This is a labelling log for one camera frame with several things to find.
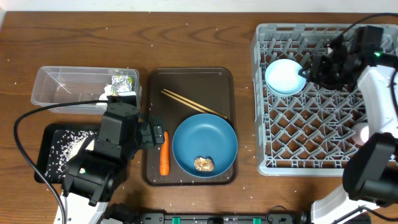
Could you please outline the orange carrot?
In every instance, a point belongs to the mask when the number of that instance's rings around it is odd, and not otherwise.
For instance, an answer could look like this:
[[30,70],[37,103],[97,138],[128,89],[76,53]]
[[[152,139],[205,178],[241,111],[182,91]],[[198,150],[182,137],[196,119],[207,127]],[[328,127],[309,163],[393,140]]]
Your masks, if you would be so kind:
[[162,176],[168,175],[170,172],[170,161],[169,161],[169,134],[167,131],[164,132],[164,143],[160,148],[160,159],[159,159],[159,173]]

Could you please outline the light blue bowl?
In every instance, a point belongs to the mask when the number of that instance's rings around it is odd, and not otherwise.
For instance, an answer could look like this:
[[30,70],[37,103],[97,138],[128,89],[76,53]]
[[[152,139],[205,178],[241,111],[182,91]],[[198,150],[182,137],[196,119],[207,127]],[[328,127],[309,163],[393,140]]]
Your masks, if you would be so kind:
[[267,89],[278,97],[292,96],[300,92],[307,80],[299,74],[302,66],[290,59],[278,59],[265,71]]

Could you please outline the blue plate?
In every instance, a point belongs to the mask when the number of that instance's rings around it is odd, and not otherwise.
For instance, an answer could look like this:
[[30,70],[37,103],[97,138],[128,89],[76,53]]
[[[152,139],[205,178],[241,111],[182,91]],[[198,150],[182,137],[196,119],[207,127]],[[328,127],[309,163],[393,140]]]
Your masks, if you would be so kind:
[[[184,120],[172,138],[172,152],[186,173],[199,178],[212,178],[226,172],[238,154],[238,139],[225,119],[213,114],[196,114]],[[211,159],[212,171],[196,169],[195,159]]]

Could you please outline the yellow snack wrapper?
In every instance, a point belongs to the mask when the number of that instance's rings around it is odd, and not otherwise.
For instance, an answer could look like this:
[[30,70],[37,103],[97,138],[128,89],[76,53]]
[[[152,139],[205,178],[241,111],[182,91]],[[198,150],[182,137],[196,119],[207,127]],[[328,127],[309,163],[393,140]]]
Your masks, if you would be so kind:
[[133,79],[128,75],[112,76],[111,81],[111,91],[114,95],[132,91]]

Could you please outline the brown food scrap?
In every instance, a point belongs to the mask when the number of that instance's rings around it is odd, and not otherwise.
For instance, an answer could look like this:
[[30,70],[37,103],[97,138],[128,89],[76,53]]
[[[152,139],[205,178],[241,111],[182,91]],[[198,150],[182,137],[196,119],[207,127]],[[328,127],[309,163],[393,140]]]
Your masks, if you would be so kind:
[[210,158],[197,157],[194,160],[194,167],[201,172],[211,172],[214,171],[215,165]]

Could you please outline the white tissue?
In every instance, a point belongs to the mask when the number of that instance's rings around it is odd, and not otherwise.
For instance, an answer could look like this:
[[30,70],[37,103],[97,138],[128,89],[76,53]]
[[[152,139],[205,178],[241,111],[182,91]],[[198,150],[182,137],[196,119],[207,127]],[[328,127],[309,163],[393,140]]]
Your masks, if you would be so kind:
[[113,96],[114,95],[114,90],[112,85],[106,85],[104,87],[104,93],[100,95],[99,100],[104,101],[104,103],[97,103],[97,106],[104,106],[105,108],[108,105],[108,96]]

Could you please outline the white pink cup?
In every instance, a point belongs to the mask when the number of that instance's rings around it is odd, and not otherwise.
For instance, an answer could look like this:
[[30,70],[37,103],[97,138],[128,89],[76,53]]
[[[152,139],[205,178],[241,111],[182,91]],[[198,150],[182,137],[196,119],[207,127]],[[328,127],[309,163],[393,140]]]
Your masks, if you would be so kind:
[[360,145],[363,146],[369,139],[369,125],[368,123],[357,123],[352,128],[354,134],[352,135],[352,140]]

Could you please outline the white rice pile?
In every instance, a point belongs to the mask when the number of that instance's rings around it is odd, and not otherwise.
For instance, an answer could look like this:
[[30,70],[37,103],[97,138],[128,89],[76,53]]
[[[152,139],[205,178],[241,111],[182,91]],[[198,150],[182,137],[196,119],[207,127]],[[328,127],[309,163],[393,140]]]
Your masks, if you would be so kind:
[[46,178],[61,182],[66,174],[66,163],[78,153],[86,138],[97,134],[97,131],[56,130],[45,166]]

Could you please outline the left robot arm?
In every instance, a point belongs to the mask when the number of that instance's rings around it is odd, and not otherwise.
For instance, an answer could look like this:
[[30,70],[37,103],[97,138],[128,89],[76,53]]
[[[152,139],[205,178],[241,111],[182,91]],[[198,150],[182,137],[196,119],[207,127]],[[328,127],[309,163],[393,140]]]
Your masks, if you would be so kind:
[[89,136],[68,160],[55,223],[139,223],[127,206],[109,205],[127,179],[127,168],[140,149],[165,141],[160,118],[147,118],[136,96],[109,96],[96,136]]

